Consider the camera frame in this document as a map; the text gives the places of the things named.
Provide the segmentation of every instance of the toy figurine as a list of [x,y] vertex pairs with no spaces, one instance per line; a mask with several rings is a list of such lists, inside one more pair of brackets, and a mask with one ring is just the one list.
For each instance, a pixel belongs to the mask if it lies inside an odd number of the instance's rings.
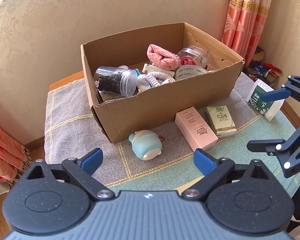
[[161,154],[162,143],[159,137],[149,130],[141,130],[130,134],[129,141],[136,156],[148,161]]

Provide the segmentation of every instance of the pink curtain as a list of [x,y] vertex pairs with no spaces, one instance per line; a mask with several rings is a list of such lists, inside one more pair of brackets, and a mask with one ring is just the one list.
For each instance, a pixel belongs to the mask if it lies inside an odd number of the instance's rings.
[[230,0],[222,43],[250,64],[269,12],[271,0]]
[[29,151],[0,128],[0,181],[11,184],[29,165]]

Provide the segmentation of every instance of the patterned wallpaper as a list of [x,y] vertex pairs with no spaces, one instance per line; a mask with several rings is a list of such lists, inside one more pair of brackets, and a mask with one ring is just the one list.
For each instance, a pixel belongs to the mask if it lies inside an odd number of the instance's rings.
[[81,44],[175,22],[188,22],[220,40],[228,3],[4,0],[0,3],[0,127],[23,144],[44,135],[48,87],[82,70]]
[[[300,75],[300,0],[272,0],[259,45],[266,61],[283,71],[277,87],[288,75]],[[287,101],[300,116],[300,103]]]

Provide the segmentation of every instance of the pink box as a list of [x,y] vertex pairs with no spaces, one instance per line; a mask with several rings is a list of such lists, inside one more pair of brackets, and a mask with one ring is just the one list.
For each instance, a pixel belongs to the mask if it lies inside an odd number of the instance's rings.
[[193,151],[197,148],[207,150],[218,140],[218,137],[193,106],[177,112],[175,123]]

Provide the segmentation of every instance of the red label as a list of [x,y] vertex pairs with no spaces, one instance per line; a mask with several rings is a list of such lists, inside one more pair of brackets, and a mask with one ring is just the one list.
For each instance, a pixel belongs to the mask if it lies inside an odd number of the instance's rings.
[[183,57],[181,65],[197,65],[196,62],[190,57]]

